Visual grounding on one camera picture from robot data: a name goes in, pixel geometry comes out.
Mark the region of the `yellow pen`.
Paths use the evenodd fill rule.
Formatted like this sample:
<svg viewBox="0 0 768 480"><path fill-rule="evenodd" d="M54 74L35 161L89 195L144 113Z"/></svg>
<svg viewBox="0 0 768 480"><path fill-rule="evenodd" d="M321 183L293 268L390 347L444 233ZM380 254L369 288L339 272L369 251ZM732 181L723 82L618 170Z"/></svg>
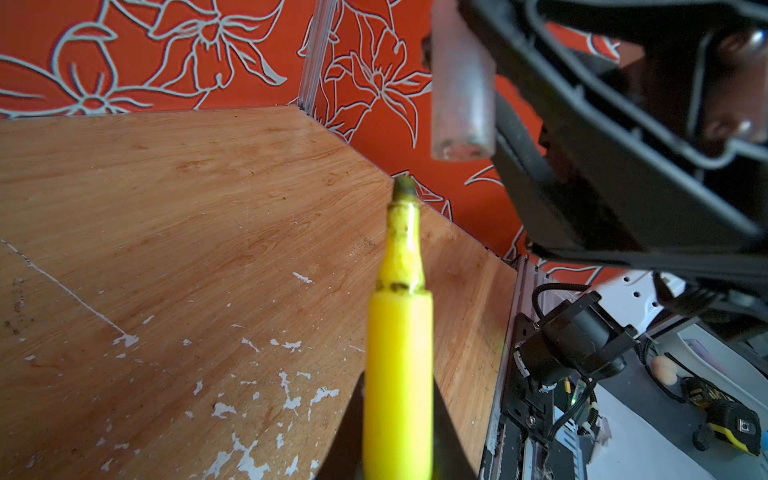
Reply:
<svg viewBox="0 0 768 480"><path fill-rule="evenodd" d="M420 249L415 182L395 180L385 250L367 319L362 472L429 479L433 472L433 296Z"/></svg>

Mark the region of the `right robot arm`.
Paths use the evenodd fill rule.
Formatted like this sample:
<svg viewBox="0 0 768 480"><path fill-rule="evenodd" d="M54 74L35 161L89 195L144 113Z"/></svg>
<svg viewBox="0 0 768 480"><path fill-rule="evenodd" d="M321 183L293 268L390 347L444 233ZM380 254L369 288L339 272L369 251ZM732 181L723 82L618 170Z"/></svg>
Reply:
<svg viewBox="0 0 768 480"><path fill-rule="evenodd" d="M767 324L767 5L463 1L547 154L497 104L494 164L536 256L605 266L621 324Z"/></svg>

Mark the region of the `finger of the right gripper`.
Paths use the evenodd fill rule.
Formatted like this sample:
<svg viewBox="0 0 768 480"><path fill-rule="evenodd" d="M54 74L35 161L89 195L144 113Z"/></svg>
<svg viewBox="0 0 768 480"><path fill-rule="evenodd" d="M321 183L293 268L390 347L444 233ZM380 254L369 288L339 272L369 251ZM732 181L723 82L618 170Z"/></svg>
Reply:
<svg viewBox="0 0 768 480"><path fill-rule="evenodd" d="M542 120L497 103L493 162L530 252L556 263L767 278L763 1L462 1Z"/></svg>

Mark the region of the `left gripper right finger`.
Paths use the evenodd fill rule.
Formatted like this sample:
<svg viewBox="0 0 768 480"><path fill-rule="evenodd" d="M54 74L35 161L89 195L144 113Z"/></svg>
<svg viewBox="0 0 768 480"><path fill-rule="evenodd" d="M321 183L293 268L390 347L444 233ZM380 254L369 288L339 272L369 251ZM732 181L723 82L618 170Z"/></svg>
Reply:
<svg viewBox="0 0 768 480"><path fill-rule="evenodd" d="M433 479L475 480L437 381L433 382Z"/></svg>

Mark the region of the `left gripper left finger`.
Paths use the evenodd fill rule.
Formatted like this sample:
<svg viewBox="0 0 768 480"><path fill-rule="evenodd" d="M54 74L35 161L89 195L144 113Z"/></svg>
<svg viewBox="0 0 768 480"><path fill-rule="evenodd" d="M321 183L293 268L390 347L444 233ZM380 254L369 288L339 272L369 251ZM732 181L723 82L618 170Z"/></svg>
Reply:
<svg viewBox="0 0 768 480"><path fill-rule="evenodd" d="M362 467L365 373L358 377L330 449L315 478L318 480L360 480Z"/></svg>

